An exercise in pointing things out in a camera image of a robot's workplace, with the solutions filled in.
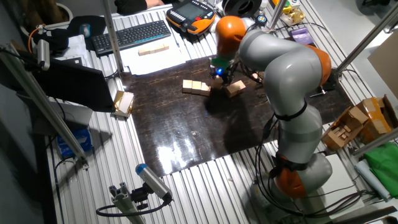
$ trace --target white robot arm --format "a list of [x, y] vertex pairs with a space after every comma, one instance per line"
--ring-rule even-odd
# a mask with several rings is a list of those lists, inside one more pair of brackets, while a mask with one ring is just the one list
[[309, 45], [282, 40], [261, 30], [246, 33], [239, 18], [226, 16], [216, 26], [218, 57], [239, 58], [264, 71], [266, 95], [279, 119], [279, 151], [270, 173], [276, 200], [305, 197], [331, 176], [331, 165], [314, 154], [322, 137], [319, 111], [307, 105], [307, 92], [324, 84], [331, 72], [329, 56]]

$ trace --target metal table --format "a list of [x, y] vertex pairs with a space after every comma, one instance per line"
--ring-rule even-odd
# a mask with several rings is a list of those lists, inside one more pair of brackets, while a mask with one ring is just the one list
[[[165, 21], [165, 12], [170, 7], [170, 5], [160, 6], [127, 17], [114, 14], [113, 22], [116, 30], [120, 30], [160, 19]], [[300, 9], [306, 14], [304, 22], [314, 22], [326, 27], [308, 0], [302, 0]], [[267, 8], [266, 15], [271, 17], [271, 12], [272, 9]], [[68, 23], [63, 23], [46, 28], [66, 28], [67, 25]], [[279, 21], [276, 28], [282, 26], [283, 24]], [[338, 43], [319, 27], [309, 26], [308, 29], [317, 47], [329, 53], [332, 67], [337, 67], [345, 58], [345, 53]], [[186, 60], [216, 53], [214, 34], [207, 33], [202, 39], [196, 37], [188, 41], [181, 38], [173, 29], [170, 30]], [[283, 38], [288, 37], [286, 30], [279, 32], [278, 35]], [[88, 51], [88, 55], [89, 64], [102, 70], [104, 76], [116, 71], [113, 54], [98, 58], [95, 52]], [[117, 90], [123, 90], [119, 78], [112, 78], [108, 82], [113, 96]], [[343, 73], [341, 85], [354, 104], [373, 96], [368, 85], [353, 72]], [[138, 164], [144, 163], [134, 121], [131, 117], [120, 118], [109, 113], [94, 112], [90, 121], [90, 131], [95, 148], [87, 153], [90, 166], [88, 170], [66, 162], [61, 164], [54, 173], [54, 165], [61, 158], [57, 154], [55, 145], [52, 149], [47, 149], [57, 221], [58, 223], [129, 223], [127, 218], [99, 217], [95, 210], [112, 204], [108, 190], [110, 185], [126, 182], [130, 189], [142, 186], [141, 178], [134, 172]], [[352, 179], [357, 176], [353, 167], [357, 161], [350, 156], [347, 148], [358, 146], [357, 143], [353, 141], [344, 150], [338, 152]], [[270, 155], [274, 155], [276, 152], [274, 142], [266, 144], [266, 150]], [[326, 147], [320, 143], [317, 152], [324, 150]], [[254, 155], [254, 149], [248, 149], [162, 177], [165, 184], [171, 188], [175, 201], [171, 206], [158, 212], [144, 215], [146, 222], [267, 223], [267, 218], [261, 211], [256, 210], [250, 203], [246, 204], [249, 188], [254, 179]], [[264, 168], [270, 170], [271, 164], [267, 158], [269, 157], [263, 151]], [[59, 188], [55, 185], [55, 178], [59, 181]], [[361, 178], [357, 180], [356, 187], [359, 190], [370, 190]], [[160, 205], [159, 199], [154, 195], [149, 196], [148, 203], [149, 208]]]

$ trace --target paper sheet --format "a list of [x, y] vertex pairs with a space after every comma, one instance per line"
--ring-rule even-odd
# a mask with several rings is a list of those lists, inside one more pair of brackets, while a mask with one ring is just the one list
[[[169, 44], [170, 48], [154, 54], [138, 55], [139, 49], [154, 49], [162, 44]], [[145, 75], [185, 63], [172, 36], [122, 50], [120, 53], [124, 66], [128, 66], [133, 75]]]
[[92, 68], [92, 65], [90, 64], [90, 61], [88, 60], [87, 56], [86, 42], [84, 35], [69, 37], [68, 47], [69, 49], [62, 55], [61, 58], [70, 58], [82, 55], [86, 61], [86, 66]]

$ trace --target blue light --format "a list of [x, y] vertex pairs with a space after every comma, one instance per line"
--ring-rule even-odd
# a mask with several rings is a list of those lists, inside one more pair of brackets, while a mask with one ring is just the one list
[[223, 73], [223, 69], [222, 68], [217, 69], [217, 71], [216, 71], [217, 75], [221, 75], [222, 73]]

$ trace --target wooden block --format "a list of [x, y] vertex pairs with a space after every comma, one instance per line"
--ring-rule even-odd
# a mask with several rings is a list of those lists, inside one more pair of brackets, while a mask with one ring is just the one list
[[241, 93], [246, 88], [246, 86], [243, 84], [241, 80], [234, 84], [239, 86], [239, 93]]
[[220, 90], [223, 87], [223, 82], [223, 79], [220, 76], [216, 75], [211, 83], [211, 87]]
[[336, 133], [336, 135], [340, 137], [341, 135], [344, 134], [344, 132], [346, 132], [346, 130], [340, 128], [340, 131], [338, 131], [338, 132]]
[[347, 131], [347, 132], [351, 132], [351, 130], [350, 130], [350, 128], [347, 126], [347, 125], [344, 125], [344, 129]]
[[139, 49], [138, 50], [138, 55], [140, 55], [140, 56], [147, 55], [147, 54], [150, 54], [149, 49]]
[[235, 83], [230, 84], [230, 86], [228, 86], [226, 88], [226, 92], [227, 95], [231, 98], [239, 93], [241, 93], [243, 91], [243, 89], [245, 89], [246, 86], [243, 84], [242, 81], [237, 81]]
[[340, 131], [340, 127], [335, 128], [335, 129], [333, 130], [333, 133], [336, 134], [338, 131]]
[[169, 44], [163, 44], [163, 46], [164, 46], [164, 50], [168, 50], [170, 48]]
[[168, 44], [162, 44], [162, 45], [158, 46], [158, 47], [155, 49], [155, 53], [161, 52], [161, 51], [164, 51], [164, 50], [168, 50], [169, 48], [170, 48], [170, 47], [169, 47]]
[[192, 92], [192, 80], [182, 80], [182, 92], [183, 93]]
[[210, 96], [210, 86], [208, 86], [206, 83], [201, 83], [201, 92], [200, 94], [202, 96]]
[[230, 98], [236, 96], [239, 93], [239, 90], [240, 90], [239, 85], [234, 85], [234, 84], [231, 84], [230, 86], [228, 86], [226, 88], [226, 94]]
[[200, 94], [201, 92], [201, 82], [192, 81], [192, 94]]
[[138, 55], [143, 56], [143, 55], [147, 55], [147, 54], [154, 54], [157, 52], [168, 50], [169, 48], [170, 48], [170, 46], [168, 44], [162, 44], [153, 49], [139, 49]]

